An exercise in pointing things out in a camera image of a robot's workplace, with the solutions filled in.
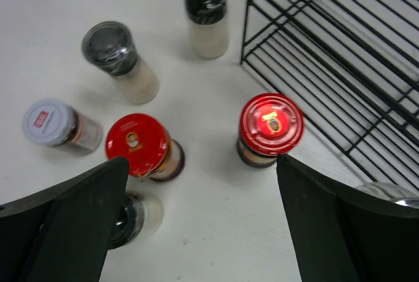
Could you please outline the orange label jar red lid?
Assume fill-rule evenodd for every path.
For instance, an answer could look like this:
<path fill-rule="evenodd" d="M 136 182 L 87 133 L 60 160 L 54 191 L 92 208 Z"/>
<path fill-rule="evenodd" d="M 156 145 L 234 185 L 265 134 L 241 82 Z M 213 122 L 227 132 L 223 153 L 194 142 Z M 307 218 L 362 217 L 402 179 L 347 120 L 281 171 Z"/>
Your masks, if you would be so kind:
<path fill-rule="evenodd" d="M 126 115 L 112 125 L 105 153 L 108 159 L 125 157 L 131 176 L 158 183 L 175 179 L 185 166 L 182 146 L 157 119 L 141 113 Z"/>

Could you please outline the dark sauce jar red lid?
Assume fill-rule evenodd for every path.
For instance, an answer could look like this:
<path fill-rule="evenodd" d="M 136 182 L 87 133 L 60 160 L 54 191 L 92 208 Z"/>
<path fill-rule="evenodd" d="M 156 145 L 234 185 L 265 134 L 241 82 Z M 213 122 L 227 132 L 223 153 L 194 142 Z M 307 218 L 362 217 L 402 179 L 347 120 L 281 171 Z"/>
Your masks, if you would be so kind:
<path fill-rule="evenodd" d="M 292 150 L 303 133 L 304 115 L 293 100 L 283 94 L 259 94 L 242 109 L 236 148 L 242 162 L 266 168 Z"/>

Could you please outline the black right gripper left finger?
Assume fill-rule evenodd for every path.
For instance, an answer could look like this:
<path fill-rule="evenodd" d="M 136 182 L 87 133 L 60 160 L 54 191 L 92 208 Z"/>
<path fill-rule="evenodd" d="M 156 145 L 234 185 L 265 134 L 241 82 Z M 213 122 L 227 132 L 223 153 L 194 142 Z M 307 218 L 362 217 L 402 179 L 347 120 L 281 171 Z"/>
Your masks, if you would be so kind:
<path fill-rule="evenodd" d="M 128 171 L 119 156 L 1 204 L 1 280 L 99 281 Z"/>

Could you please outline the black pump cap salt bottle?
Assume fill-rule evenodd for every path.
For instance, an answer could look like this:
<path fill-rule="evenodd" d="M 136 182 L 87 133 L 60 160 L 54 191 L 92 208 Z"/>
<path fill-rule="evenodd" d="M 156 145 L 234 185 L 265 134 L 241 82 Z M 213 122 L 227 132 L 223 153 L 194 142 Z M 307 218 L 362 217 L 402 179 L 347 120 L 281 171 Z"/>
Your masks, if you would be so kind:
<path fill-rule="evenodd" d="M 192 49 L 206 59 L 229 46 L 227 0 L 184 0 Z"/>

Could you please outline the black knob cap salt bottle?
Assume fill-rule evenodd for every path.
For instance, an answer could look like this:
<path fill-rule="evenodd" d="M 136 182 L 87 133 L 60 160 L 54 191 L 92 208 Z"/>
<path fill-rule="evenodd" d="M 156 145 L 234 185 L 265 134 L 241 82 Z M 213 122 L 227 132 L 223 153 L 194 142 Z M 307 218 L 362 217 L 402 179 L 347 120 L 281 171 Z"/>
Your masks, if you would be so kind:
<path fill-rule="evenodd" d="M 160 228 L 163 216 L 162 202 L 155 194 L 127 191 L 111 231 L 108 249 L 152 236 Z"/>

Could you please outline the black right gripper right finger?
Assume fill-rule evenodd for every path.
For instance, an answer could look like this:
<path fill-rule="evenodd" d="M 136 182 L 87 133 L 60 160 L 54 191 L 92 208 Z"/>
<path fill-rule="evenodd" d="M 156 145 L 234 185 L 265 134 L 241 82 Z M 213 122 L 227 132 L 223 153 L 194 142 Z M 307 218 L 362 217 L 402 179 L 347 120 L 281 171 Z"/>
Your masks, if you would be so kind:
<path fill-rule="evenodd" d="M 418 206 L 380 199 L 289 155 L 276 174 L 303 281 L 417 281 Z"/>

